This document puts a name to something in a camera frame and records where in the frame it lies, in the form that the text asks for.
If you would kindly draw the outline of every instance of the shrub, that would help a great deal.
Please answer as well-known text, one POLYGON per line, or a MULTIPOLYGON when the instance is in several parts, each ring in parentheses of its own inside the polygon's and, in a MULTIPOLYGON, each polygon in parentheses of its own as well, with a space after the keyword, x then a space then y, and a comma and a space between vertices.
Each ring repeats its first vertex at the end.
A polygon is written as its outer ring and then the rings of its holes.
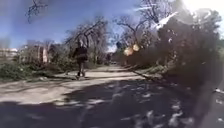
POLYGON ((6 63, 0 66, 1 79, 20 80, 26 78, 28 75, 28 71, 17 64, 6 63))
POLYGON ((66 72, 66 71, 72 71, 74 70, 75 68, 77 68, 77 64, 76 62, 72 61, 72 60, 66 60, 66 61, 63 61, 63 62, 60 62, 57 64, 58 67, 61 68, 61 70, 63 72, 66 72))
POLYGON ((159 66, 156 66, 156 67, 151 67, 151 68, 149 68, 148 72, 149 72, 150 74, 156 74, 156 73, 161 74, 161 73, 163 73, 165 70, 166 70, 166 67, 165 67, 165 66, 161 66, 161 65, 159 65, 159 66))
POLYGON ((49 71, 36 71, 32 73, 33 77, 52 77, 53 74, 49 71))
POLYGON ((49 72, 52 72, 52 73, 62 73, 63 70, 61 69, 61 67, 57 64, 47 64, 47 65, 44 65, 41 69, 41 71, 49 71, 49 72))
POLYGON ((39 71, 43 67, 41 65, 38 65, 38 64, 29 64, 29 65, 27 65, 27 68, 29 68, 32 71, 39 71))

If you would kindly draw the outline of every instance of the building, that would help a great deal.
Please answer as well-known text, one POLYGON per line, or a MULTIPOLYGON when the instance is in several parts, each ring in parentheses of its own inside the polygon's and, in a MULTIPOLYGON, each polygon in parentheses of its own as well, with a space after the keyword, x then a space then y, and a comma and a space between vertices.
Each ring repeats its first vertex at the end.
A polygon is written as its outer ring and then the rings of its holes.
POLYGON ((18 55, 18 49, 0 49, 0 60, 13 60, 15 56, 18 55))
POLYGON ((25 45, 19 51, 20 62, 30 63, 30 62, 48 62, 48 50, 42 45, 25 45))

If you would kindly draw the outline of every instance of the ground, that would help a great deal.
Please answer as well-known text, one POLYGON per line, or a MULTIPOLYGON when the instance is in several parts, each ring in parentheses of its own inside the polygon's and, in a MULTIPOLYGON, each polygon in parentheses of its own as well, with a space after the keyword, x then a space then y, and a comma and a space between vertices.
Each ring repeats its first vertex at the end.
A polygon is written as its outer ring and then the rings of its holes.
POLYGON ((199 128, 224 128, 224 81, 213 93, 209 102, 209 109, 205 113, 199 128))
POLYGON ((0 128, 182 128, 192 100, 123 68, 0 85, 0 128))

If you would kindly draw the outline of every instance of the foliage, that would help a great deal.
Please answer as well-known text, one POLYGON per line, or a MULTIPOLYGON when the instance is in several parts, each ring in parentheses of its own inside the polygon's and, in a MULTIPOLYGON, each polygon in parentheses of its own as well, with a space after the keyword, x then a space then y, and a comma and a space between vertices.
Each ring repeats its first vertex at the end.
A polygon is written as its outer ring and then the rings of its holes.
POLYGON ((20 80, 30 75, 30 70, 12 63, 0 65, 0 79, 20 80))
POLYGON ((33 16, 37 16, 47 6, 46 1, 43 2, 43 0, 33 0, 33 4, 29 7, 26 14, 28 17, 28 22, 31 23, 33 16))
POLYGON ((137 41, 141 42, 138 43, 140 50, 129 56, 122 53, 125 48, 132 47, 130 44, 134 42, 135 35, 131 28, 125 28, 121 43, 118 44, 117 56, 127 65, 151 67, 150 73, 163 74, 164 78, 176 79, 185 85, 203 85, 205 80, 214 80, 213 76, 218 76, 218 68, 221 68, 219 55, 223 53, 223 41, 217 32, 217 23, 221 18, 213 10, 201 9, 195 13, 197 17, 185 11, 170 18, 158 31, 159 40, 143 39, 148 29, 145 27, 137 41), (183 15, 190 24, 178 20, 183 15))
POLYGON ((68 59, 68 50, 63 44, 51 44, 48 50, 51 63, 59 63, 68 59))
POLYGON ((169 0, 142 0, 141 8, 144 9, 141 10, 141 14, 149 22, 159 23, 172 12, 171 4, 169 0))
POLYGON ((73 60, 61 61, 57 64, 63 72, 65 71, 73 71, 77 69, 77 63, 73 60))
POLYGON ((74 53, 77 41, 81 41, 88 48, 90 60, 96 63, 97 58, 102 58, 107 50, 107 24, 104 17, 96 16, 93 21, 83 23, 70 31, 65 41, 65 45, 69 48, 69 55, 74 53))

